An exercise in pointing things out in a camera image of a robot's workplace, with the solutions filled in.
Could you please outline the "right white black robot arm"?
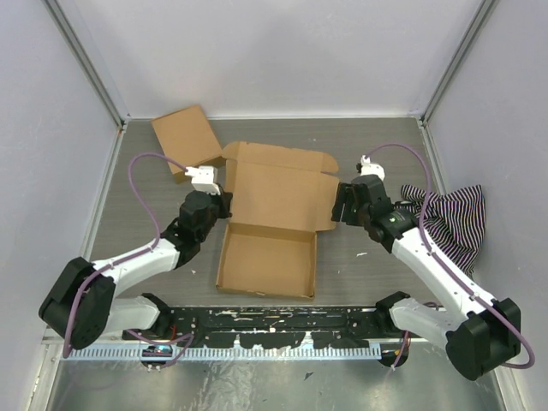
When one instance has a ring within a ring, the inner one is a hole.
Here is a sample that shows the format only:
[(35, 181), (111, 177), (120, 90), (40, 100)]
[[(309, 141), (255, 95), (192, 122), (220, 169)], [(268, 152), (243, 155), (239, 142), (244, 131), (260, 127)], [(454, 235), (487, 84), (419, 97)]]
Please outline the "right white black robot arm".
[(511, 366), (523, 348), (521, 310), (497, 300), (467, 277), (420, 227), (410, 211), (398, 208), (375, 175), (338, 186), (332, 220), (363, 228), (403, 262), (431, 290), (442, 310), (426, 307), (398, 291), (378, 301), (378, 331), (397, 337), (408, 331), (444, 349), (453, 367), (475, 380), (499, 366)]

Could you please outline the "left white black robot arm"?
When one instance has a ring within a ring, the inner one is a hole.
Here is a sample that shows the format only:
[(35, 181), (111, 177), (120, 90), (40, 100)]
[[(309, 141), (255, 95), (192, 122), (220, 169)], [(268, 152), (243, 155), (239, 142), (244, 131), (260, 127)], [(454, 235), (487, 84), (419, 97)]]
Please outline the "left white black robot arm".
[(138, 331), (155, 340), (169, 337), (175, 325), (171, 307), (150, 293), (130, 299), (120, 295), (191, 261), (217, 220), (230, 217), (232, 197), (225, 191), (194, 190), (178, 217), (145, 246), (112, 259), (71, 259), (42, 302), (39, 317), (71, 349), (84, 349), (116, 331)]

